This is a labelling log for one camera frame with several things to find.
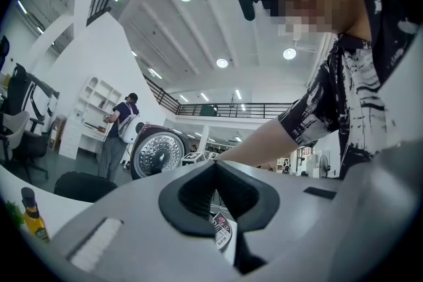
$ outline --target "white column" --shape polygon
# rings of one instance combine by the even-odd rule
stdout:
[[[200,144],[198,145],[198,152],[203,153],[206,150],[206,143],[207,140],[209,139],[209,132],[210,132],[210,127],[208,125],[205,125],[203,127],[203,132],[201,133],[201,140],[200,140]]]
[[[26,68],[26,71],[32,73],[39,62],[39,60],[46,54],[47,50],[53,44],[54,40],[60,37],[73,22],[73,15],[65,13],[57,18],[47,29],[41,34],[31,49],[22,66]]]

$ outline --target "floor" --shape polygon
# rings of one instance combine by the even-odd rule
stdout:
[[[95,156],[91,153],[78,151],[76,160],[63,157],[57,152],[48,150],[46,155],[36,161],[36,164],[48,171],[48,180],[45,179],[44,173],[39,172],[30,167],[29,173],[32,184],[42,190],[53,193],[54,186],[58,178],[66,172],[84,172],[87,174],[97,175],[98,162]],[[12,165],[8,170],[16,175],[18,178],[28,182],[28,176],[24,168],[21,166]],[[123,169],[118,169],[115,183],[118,186],[131,182],[131,174]]]

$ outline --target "man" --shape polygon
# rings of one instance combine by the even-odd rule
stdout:
[[[338,39],[305,96],[258,128],[221,160],[256,166],[338,130],[340,178],[387,146],[395,129],[378,90],[415,37],[421,13],[408,0],[262,0],[272,17],[289,17]]]
[[[138,108],[135,105],[137,100],[138,96],[135,93],[131,93],[125,98],[125,102],[121,102],[113,108],[113,114],[110,117],[103,119],[106,123],[113,123],[113,126],[107,135],[106,141],[103,143],[101,158],[98,164],[98,176],[114,181],[120,160],[128,146],[119,137],[119,124],[130,114],[139,114]]]

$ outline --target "bottle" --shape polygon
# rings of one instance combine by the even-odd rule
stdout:
[[[31,188],[24,187],[20,192],[22,194],[22,203],[25,207],[24,221],[30,233],[44,242],[49,242],[50,238],[48,237],[46,225],[35,202],[34,191]]]

